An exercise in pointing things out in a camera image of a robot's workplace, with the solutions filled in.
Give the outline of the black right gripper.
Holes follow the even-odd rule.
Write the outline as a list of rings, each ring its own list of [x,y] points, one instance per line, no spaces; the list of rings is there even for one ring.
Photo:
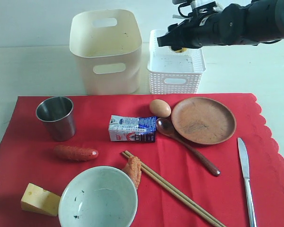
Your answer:
[[[198,20],[184,20],[179,25],[168,26],[165,35],[157,38],[158,46],[198,49],[219,45],[219,13],[204,16]]]

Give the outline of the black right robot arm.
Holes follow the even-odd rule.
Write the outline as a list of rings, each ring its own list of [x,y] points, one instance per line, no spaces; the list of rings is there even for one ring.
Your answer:
[[[178,10],[190,6],[184,21],[158,37],[173,51],[204,46],[274,44],[284,39],[284,0],[253,0],[246,6],[219,7],[215,0],[175,0]]]

